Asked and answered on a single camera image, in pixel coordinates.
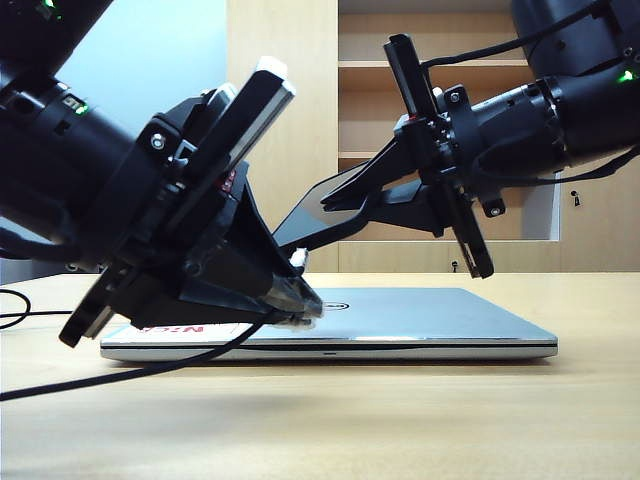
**laptop logo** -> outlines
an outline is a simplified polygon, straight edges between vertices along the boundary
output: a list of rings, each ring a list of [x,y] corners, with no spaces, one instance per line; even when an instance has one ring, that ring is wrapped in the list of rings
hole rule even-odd
[[[347,308],[349,308],[349,304],[341,302],[324,302],[322,304],[322,307],[325,312],[330,312],[333,310],[346,310]]]

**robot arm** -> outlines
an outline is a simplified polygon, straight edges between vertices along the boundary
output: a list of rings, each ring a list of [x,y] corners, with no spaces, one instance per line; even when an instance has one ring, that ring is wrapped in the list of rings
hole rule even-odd
[[[478,105],[462,85],[435,95],[428,68],[496,49],[419,65],[411,40],[391,37],[385,51],[408,114],[375,158],[303,198],[274,234],[285,251],[318,248],[369,221],[435,236],[451,227],[471,274],[487,277],[493,265],[473,201],[487,217],[503,215],[505,187],[557,183],[537,176],[633,147],[560,181],[603,177],[640,153],[640,2],[513,0],[512,11],[538,80]],[[383,190],[413,172],[419,180]]]
[[[69,345],[114,313],[137,327],[317,317],[322,303],[288,257],[369,221],[451,227],[472,274],[489,276],[474,201],[502,215],[502,188],[553,182],[537,175],[640,142],[640,0],[514,0],[523,37],[583,11],[527,45],[538,81],[475,106],[461,85],[435,95],[429,64],[392,37],[408,114],[374,159],[312,188],[272,236],[243,158],[293,96],[281,66],[263,63],[239,92],[187,99],[132,136],[54,77],[109,3],[0,1],[0,213],[53,242],[0,230],[0,252],[106,267],[61,333]]]

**wooden table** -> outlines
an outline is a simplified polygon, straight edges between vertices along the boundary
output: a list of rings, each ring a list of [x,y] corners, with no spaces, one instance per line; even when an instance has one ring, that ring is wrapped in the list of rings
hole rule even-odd
[[[72,308],[94,280],[13,285]],[[458,286],[551,330],[533,362],[193,367],[11,401],[2,479],[640,478],[640,274],[309,275],[315,287]],[[6,296],[2,310],[19,308]],[[117,371],[64,317],[2,334],[2,387]]]

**silver laptop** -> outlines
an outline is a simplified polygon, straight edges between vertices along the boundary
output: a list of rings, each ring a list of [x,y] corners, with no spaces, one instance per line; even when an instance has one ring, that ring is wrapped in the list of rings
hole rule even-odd
[[[458,288],[323,288],[325,315],[307,330],[264,326],[215,361],[261,359],[500,360],[549,357],[552,333]],[[223,344],[247,324],[137,330],[101,341],[103,357],[124,361],[185,358]]]

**screw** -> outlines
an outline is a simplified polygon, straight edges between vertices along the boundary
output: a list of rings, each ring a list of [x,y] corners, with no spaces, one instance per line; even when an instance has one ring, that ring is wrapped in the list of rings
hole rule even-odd
[[[202,273],[202,266],[196,262],[187,261],[183,265],[182,269],[191,277],[197,277]]]
[[[166,143],[167,143],[167,139],[164,137],[164,135],[161,135],[159,133],[154,133],[151,136],[151,146],[156,150],[162,150]]]

